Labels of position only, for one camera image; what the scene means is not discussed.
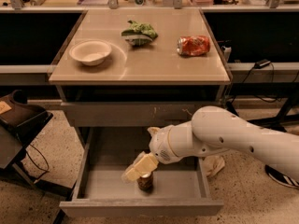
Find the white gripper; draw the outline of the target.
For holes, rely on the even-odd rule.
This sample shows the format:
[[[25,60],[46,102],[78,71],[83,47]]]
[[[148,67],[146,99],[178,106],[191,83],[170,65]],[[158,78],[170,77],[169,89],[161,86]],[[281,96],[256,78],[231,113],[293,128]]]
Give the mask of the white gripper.
[[[158,163],[170,164],[180,161],[180,158],[170,147],[169,135],[173,125],[163,128],[148,127],[151,136],[149,150],[141,152],[134,162],[125,170],[124,181],[133,182],[143,175],[150,174],[158,167]]]

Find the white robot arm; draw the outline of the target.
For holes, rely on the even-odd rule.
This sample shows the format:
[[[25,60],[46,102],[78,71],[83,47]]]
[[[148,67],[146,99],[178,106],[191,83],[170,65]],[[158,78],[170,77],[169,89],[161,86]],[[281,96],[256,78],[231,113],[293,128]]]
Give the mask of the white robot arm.
[[[256,158],[280,173],[299,180],[299,136],[251,124],[216,106],[198,109],[192,119],[169,125],[151,135],[149,153],[140,153],[122,180],[132,182],[185,157],[206,157],[228,149]]]

